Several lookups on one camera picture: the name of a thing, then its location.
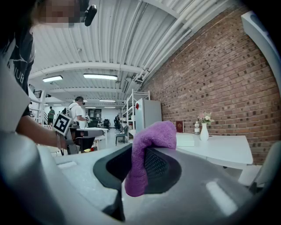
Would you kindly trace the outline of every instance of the man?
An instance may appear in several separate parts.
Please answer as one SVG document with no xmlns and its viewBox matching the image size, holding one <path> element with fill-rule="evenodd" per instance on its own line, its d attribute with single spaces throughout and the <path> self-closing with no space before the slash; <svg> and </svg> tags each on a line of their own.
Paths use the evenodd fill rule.
<svg viewBox="0 0 281 225">
<path fill-rule="evenodd" d="M 53 125 L 53 122 L 54 122 L 54 110 L 52 108 L 52 106 L 50 106 L 50 111 L 49 111 L 49 125 Z"/>
<path fill-rule="evenodd" d="M 1 1 L 1 8 L 13 11 L 9 22 L 2 23 L 5 33 L 1 35 L 0 39 L 1 60 L 28 95 L 27 81 L 35 57 L 32 26 L 38 23 L 73 21 L 73 19 L 79 18 L 80 5 L 76 0 L 25 0 L 16 3 Z M 1 21 L 5 21 L 6 15 L 1 14 L 0 18 Z M 56 132 L 36 123 L 30 117 L 28 107 L 24 111 L 16 131 L 37 144 L 58 146 Z M 60 141 L 62 148 L 66 149 L 64 138 L 61 138 Z"/>
<path fill-rule="evenodd" d="M 115 116 L 115 130 L 119 129 L 119 121 L 120 121 L 119 114 L 117 114 L 117 116 Z"/>
<path fill-rule="evenodd" d="M 87 118 L 83 117 L 83 110 L 81 106 L 83 105 L 84 98 L 82 96 L 76 97 L 73 103 L 68 107 L 68 110 L 71 112 L 73 121 L 79 126 L 79 121 L 88 121 Z"/>
</svg>

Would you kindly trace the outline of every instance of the microfiber cloth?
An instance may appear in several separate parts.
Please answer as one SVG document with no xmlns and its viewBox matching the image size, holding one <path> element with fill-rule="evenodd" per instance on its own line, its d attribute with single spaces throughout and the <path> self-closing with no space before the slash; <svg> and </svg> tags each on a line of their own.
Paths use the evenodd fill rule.
<svg viewBox="0 0 281 225">
<path fill-rule="evenodd" d="M 176 149 L 176 127 L 170 121 L 156 122 L 137 133 L 133 139 L 132 168 L 125 180 L 126 193 L 132 197 L 144 194 L 148 178 L 144 167 L 145 148 L 149 146 Z"/>
</svg>

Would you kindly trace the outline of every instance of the pink flowers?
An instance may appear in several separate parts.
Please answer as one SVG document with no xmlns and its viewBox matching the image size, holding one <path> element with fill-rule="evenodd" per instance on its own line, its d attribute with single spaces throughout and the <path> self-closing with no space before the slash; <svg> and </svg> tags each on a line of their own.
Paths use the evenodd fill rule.
<svg viewBox="0 0 281 225">
<path fill-rule="evenodd" d="M 211 112 L 210 113 L 201 113 L 198 116 L 198 119 L 201 120 L 201 123 L 211 124 L 214 120 L 211 119 Z"/>
<path fill-rule="evenodd" d="M 199 114 L 199 116 L 198 116 L 198 119 L 203 119 L 205 117 L 205 114 L 204 113 L 201 113 L 201 114 Z"/>
</svg>

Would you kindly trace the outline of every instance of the brick wall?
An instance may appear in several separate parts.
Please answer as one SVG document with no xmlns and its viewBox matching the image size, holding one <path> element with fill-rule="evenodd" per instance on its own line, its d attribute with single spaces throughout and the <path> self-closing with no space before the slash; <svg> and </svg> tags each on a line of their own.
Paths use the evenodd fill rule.
<svg viewBox="0 0 281 225">
<path fill-rule="evenodd" d="M 245 135 L 254 163 L 281 139 L 280 95 L 259 48 L 243 30 L 245 6 L 219 14 L 177 50 L 142 88 L 162 106 L 163 120 L 184 120 L 194 132 L 212 112 L 210 134 Z"/>
</svg>

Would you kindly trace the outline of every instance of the vase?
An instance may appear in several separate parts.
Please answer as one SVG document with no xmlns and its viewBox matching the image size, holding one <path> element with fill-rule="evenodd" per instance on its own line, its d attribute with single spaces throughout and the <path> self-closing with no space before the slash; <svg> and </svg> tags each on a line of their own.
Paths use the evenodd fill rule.
<svg viewBox="0 0 281 225">
<path fill-rule="evenodd" d="M 200 139 L 201 141 L 207 141 L 209 139 L 209 133 L 207 130 L 207 123 L 202 123 L 202 130 L 200 133 Z"/>
</svg>

